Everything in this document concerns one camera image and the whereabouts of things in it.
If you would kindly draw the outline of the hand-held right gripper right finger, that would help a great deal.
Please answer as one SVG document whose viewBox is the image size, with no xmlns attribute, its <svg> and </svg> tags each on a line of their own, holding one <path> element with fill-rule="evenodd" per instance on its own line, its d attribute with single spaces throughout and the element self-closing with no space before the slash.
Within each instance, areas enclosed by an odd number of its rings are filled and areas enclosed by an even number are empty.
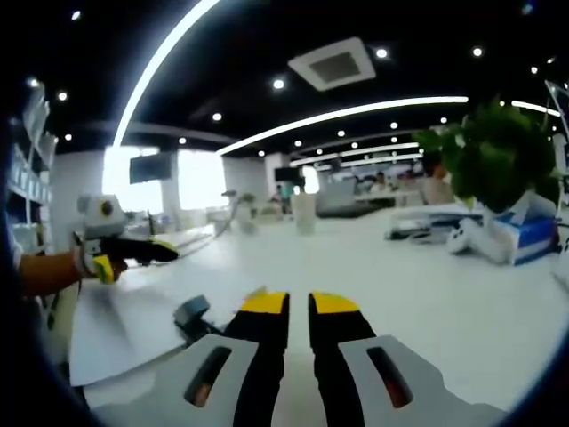
<svg viewBox="0 0 569 427">
<path fill-rule="evenodd" d="M 506 417 L 450 392 L 439 369 L 394 336 L 377 335 L 340 295 L 309 295 L 309 340 L 330 426 L 496 426 Z"/>
</svg>

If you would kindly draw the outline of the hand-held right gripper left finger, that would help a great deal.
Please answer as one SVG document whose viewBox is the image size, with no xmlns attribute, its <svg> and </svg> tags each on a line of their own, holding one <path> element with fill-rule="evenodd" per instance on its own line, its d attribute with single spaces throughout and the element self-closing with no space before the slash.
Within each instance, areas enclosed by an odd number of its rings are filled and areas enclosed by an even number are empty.
<svg viewBox="0 0 569 427">
<path fill-rule="evenodd" d="M 244 300 L 221 332 L 203 335 L 156 371 L 149 391 L 98 410 L 105 426 L 269 426 L 285 370 L 290 295 Z"/>
</svg>

